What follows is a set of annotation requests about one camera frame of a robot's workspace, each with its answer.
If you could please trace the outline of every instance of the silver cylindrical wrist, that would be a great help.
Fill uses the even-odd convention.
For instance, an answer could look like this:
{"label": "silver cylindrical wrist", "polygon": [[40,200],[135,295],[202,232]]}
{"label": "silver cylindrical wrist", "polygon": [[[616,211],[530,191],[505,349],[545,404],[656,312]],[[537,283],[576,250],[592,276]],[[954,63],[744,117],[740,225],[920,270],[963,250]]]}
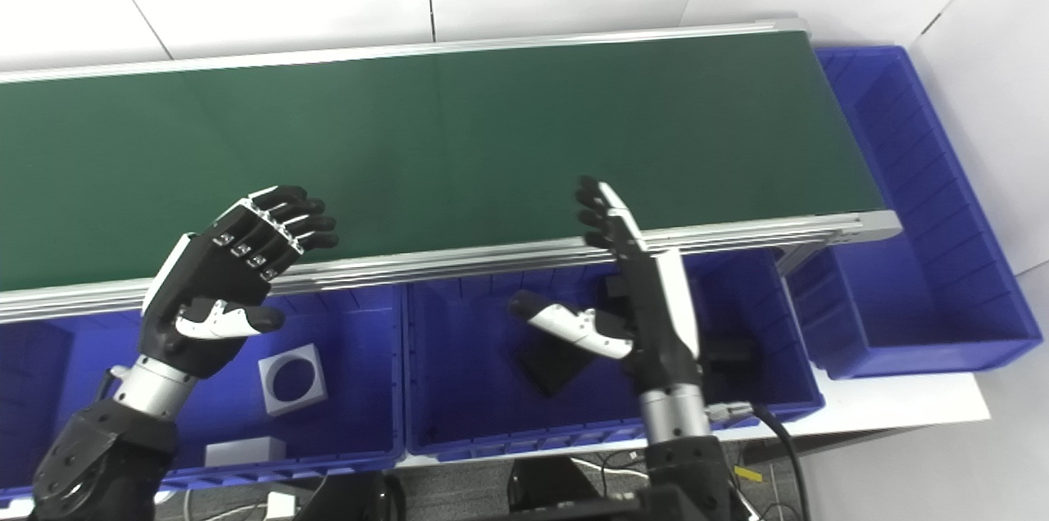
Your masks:
{"label": "silver cylindrical wrist", "polygon": [[121,387],[113,400],[162,420],[175,419],[197,383],[195,376],[145,355],[116,376]]}
{"label": "silver cylindrical wrist", "polygon": [[692,384],[675,384],[666,390],[641,394],[641,415],[649,444],[710,435],[703,394]]}

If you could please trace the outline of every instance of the blue storage crate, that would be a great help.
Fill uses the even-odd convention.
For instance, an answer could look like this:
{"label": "blue storage crate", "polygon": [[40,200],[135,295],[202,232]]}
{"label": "blue storage crate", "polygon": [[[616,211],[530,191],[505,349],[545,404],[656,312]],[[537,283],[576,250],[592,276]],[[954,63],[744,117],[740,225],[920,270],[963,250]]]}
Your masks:
{"label": "blue storage crate", "polygon": [[[284,327],[248,339],[197,384],[176,420],[179,451],[162,489],[392,466],[404,451],[403,299],[403,286],[381,286],[266,301],[284,309]],[[131,365],[137,339],[137,312],[0,326],[0,500],[29,493],[52,439],[89,405],[104,370]],[[305,343],[317,346],[328,397],[270,417],[258,361]],[[206,446],[265,435],[286,443],[288,459],[204,468]]]}
{"label": "blue storage crate", "polygon": [[[772,252],[686,257],[686,270],[705,333],[749,337],[762,353],[761,371],[708,398],[766,403],[785,420],[821,408]],[[408,451],[456,460],[642,437],[620,363],[596,357],[547,398],[516,362],[518,350],[545,333],[507,312],[517,289],[593,305],[601,279],[615,272],[613,264],[590,264],[409,285]]]}
{"label": "blue storage crate", "polygon": [[902,47],[817,50],[903,234],[825,249],[788,278],[833,378],[981,371],[1042,342]]}

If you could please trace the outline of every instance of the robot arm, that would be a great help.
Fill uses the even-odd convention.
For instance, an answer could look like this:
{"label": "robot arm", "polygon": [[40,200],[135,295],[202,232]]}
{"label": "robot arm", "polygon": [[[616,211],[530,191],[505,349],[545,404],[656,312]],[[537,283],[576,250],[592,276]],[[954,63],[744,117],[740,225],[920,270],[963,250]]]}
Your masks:
{"label": "robot arm", "polygon": [[[625,322],[602,327],[609,322],[603,313],[579,311],[529,290],[511,298],[510,310],[577,346],[622,360],[641,407],[652,485],[680,487],[698,519],[727,521],[733,507],[729,473],[701,391],[699,329],[681,255],[651,253],[607,182],[581,178],[576,199],[584,207],[579,221],[593,229],[583,240],[609,249],[624,279]],[[619,328],[625,331],[621,338],[609,333]]]}
{"label": "robot arm", "polygon": [[199,379],[284,316],[260,305],[270,281],[312,248],[331,247],[322,200],[278,186],[239,200],[204,233],[184,234],[143,301],[134,365],[112,370],[113,397],[76,413],[34,476],[34,519],[152,519],[176,450],[175,417]]}

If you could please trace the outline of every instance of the white cube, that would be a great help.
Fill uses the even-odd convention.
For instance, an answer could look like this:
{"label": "white cube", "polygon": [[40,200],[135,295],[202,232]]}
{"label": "white cube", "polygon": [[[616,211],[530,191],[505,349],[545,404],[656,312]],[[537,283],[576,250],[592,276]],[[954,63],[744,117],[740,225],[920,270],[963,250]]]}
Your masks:
{"label": "white cube", "polygon": [[204,464],[207,468],[212,468],[216,465],[280,461],[286,458],[286,452],[287,446],[275,437],[265,436],[253,439],[238,439],[224,443],[212,443],[205,448]]}

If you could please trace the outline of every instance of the yellow tag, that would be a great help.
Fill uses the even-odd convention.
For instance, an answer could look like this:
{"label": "yellow tag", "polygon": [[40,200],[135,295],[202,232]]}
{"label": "yellow tag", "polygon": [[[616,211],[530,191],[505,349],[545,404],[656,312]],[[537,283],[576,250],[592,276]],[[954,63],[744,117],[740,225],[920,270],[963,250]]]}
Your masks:
{"label": "yellow tag", "polygon": [[740,478],[746,478],[747,480],[750,480],[751,482],[764,482],[765,481],[765,477],[762,476],[761,473],[754,472],[753,470],[747,470],[746,468],[743,468],[742,465],[736,465],[735,466],[735,475],[738,476]]}

